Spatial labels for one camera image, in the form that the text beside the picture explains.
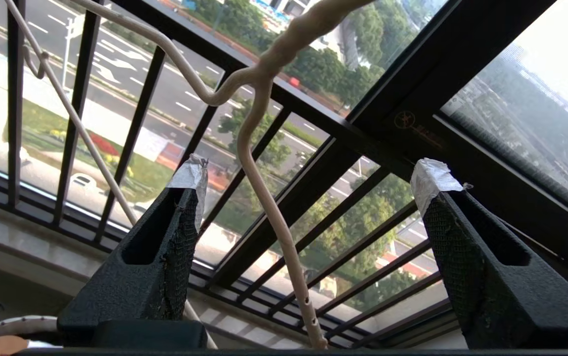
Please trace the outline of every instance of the road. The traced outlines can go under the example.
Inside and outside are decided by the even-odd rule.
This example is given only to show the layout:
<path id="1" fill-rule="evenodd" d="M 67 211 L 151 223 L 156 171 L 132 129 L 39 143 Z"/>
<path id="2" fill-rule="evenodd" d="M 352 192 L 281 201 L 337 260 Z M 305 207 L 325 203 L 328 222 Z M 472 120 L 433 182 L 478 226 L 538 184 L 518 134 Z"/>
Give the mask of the road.
<path id="1" fill-rule="evenodd" d="M 130 16 L 130 14 L 119 9 L 114 4 L 112 8 Z M 44 49 L 54 53 L 56 56 L 60 56 L 60 58 L 64 57 L 64 38 L 67 33 L 63 23 L 66 23 L 68 18 L 74 18 L 75 16 L 77 16 L 77 13 L 54 0 L 32 0 L 27 3 L 26 18 L 33 30 L 33 34 Z M 3 1 L 0 1 L 0 26 L 6 27 L 6 9 Z M 219 79 L 222 76 L 223 70 L 221 68 L 216 67 L 183 45 L 176 44 L 195 70 L 206 74 L 212 79 Z M 80 36 L 77 36 L 71 40 L 71 52 L 69 54 L 69 62 L 73 65 L 77 61 L 79 46 Z M 6 42 L 2 38 L 0 38 L 0 52 L 6 53 Z M 130 43 L 123 41 L 123 39 L 118 38 L 102 27 L 98 35 L 98 45 L 94 55 L 93 74 L 120 90 L 125 90 L 138 97 L 142 83 L 145 80 L 150 58 L 151 56 L 148 53 L 130 45 Z M 72 83 L 74 83 L 74 74 L 69 73 L 65 79 L 65 84 L 69 88 L 72 86 Z M 244 99 L 249 99 L 253 95 L 251 88 L 242 88 L 238 92 Z M 89 86 L 87 98 L 126 118 L 131 118 L 135 111 L 134 104 L 118 95 L 107 92 L 104 88 L 97 85 Z M 206 108 L 206 105 L 193 94 L 191 88 L 178 71 L 167 65 L 160 75 L 151 105 L 191 128 L 197 126 L 200 116 Z M 271 102 L 269 113 L 276 115 L 279 107 L 277 103 Z M 208 134 L 224 143 L 230 142 L 232 140 L 231 135 L 229 133 L 219 133 L 217 128 L 220 120 L 226 115 L 230 115 L 233 109 L 234 103 L 227 103 L 218 108 L 207 129 Z M 327 133 L 315 128 L 297 115 L 291 115 L 288 121 L 306 133 L 322 140 L 329 137 Z M 144 127 L 153 131 L 153 133 L 166 137 L 168 140 L 172 140 L 182 147 L 187 145 L 191 136 L 189 131 L 182 130 L 176 124 L 167 120 L 161 120 L 160 117 L 151 113 L 148 113 L 144 121 Z M 300 167 L 298 166 L 297 153 L 304 153 L 306 156 L 309 156 L 312 155 L 315 149 L 288 133 L 284 134 L 286 136 L 283 139 L 283 143 L 291 148 L 291 155 L 281 165 L 280 173 L 286 173 L 291 169 L 298 171 Z M 205 141 L 199 144 L 196 154 L 209 158 L 210 162 L 229 171 L 235 171 L 237 168 L 233 155 Z M 365 159 L 362 159 L 360 164 L 363 172 L 373 166 L 372 162 Z M 359 175 L 358 169 L 346 173 L 342 179 L 334 184 L 333 189 L 330 190 L 331 194 L 339 199 L 345 198 L 351 192 L 350 183 L 359 178 Z"/>

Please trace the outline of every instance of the white pipe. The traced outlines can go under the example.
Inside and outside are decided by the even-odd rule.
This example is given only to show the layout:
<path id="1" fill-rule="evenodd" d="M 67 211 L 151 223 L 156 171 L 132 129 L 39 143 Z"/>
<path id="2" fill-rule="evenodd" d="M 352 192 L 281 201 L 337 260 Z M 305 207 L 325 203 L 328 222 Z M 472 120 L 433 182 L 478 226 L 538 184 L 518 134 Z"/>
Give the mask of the white pipe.
<path id="1" fill-rule="evenodd" d="M 229 78 L 216 92 L 212 92 L 207 86 L 205 86 L 198 74 L 196 74 L 195 70 L 193 70 L 189 63 L 187 63 L 185 57 L 180 54 L 172 41 L 155 28 L 147 24 L 137 22 L 132 18 L 125 17 L 111 9 L 107 9 L 106 7 L 92 2 L 91 0 L 71 1 L 155 42 L 166 52 L 167 56 L 172 59 L 189 85 L 191 85 L 192 89 L 196 92 L 196 95 L 198 95 L 198 97 L 200 97 L 200 99 L 202 99 L 202 101 L 206 104 L 219 106 L 227 102 L 234 92 L 245 84 L 250 84 L 255 88 L 253 107 L 251 108 L 245 122 L 242 124 L 238 135 L 239 159 L 251 186 L 255 190 L 255 194 L 262 204 L 262 207 L 264 207 L 266 216 L 275 230 L 278 241 L 282 246 L 284 261 L 286 261 L 286 265 L 288 266 L 288 272 L 295 291 L 295 297 L 300 305 L 302 318 L 306 325 L 311 345 L 313 345 L 315 349 L 325 349 L 328 343 L 322 336 L 322 330 L 320 329 L 315 309 L 309 300 L 308 288 L 299 263 L 299 256 L 295 249 L 295 243 L 291 238 L 290 230 L 288 229 L 288 225 L 286 225 L 286 221 L 284 221 L 284 218 L 282 217 L 282 213 L 277 207 L 275 200 L 273 200 L 273 197 L 268 192 L 268 189 L 257 170 L 257 166 L 251 157 L 249 143 L 251 134 L 264 116 L 264 113 L 266 113 L 266 108 L 268 107 L 270 100 L 271 88 L 273 86 L 273 79 L 280 70 L 287 64 L 291 63 L 300 50 L 304 49 L 315 39 L 329 33 L 338 26 L 347 14 L 359 7 L 371 3 L 372 0 L 321 0 L 307 13 L 291 21 L 288 29 L 275 40 L 270 49 L 266 50 L 266 52 L 260 56 L 259 61 L 255 65 L 249 68 L 237 70 L 230 74 Z M 28 25 L 24 22 L 24 19 L 20 15 L 19 11 L 17 11 L 12 0 L 6 0 L 6 2 L 10 10 L 13 7 L 12 14 L 19 25 L 21 25 L 22 31 L 27 35 L 33 50 L 36 53 L 42 53 L 37 41 L 33 38 L 33 35 L 31 35 Z M 136 220 L 134 219 L 134 216 L 132 216 L 132 211 L 130 210 L 130 207 L 128 207 L 119 186 L 108 173 L 108 169 L 106 169 L 106 166 L 101 160 L 95 145 L 88 137 L 86 129 L 83 127 L 79 117 L 75 113 L 75 110 L 73 110 L 71 104 L 66 99 L 64 90 L 53 76 L 53 70 L 49 67 L 47 59 L 44 55 L 40 55 L 39 57 L 41 66 L 46 68 L 47 76 L 51 80 L 53 87 L 56 89 L 60 100 L 64 103 L 69 115 L 71 115 L 71 119 L 73 119 L 78 131 L 82 134 L 85 144 L 87 144 L 93 158 L 100 167 L 101 173 L 103 173 L 108 185 L 110 185 L 110 189 L 115 193 L 115 196 L 123 207 L 124 212 L 126 212 L 128 219 L 130 219 L 130 221 L 134 224 Z M 195 319 L 198 318 L 195 313 L 192 313 L 193 309 L 187 301 L 185 310 L 187 312 L 186 315 L 195 317 Z"/>

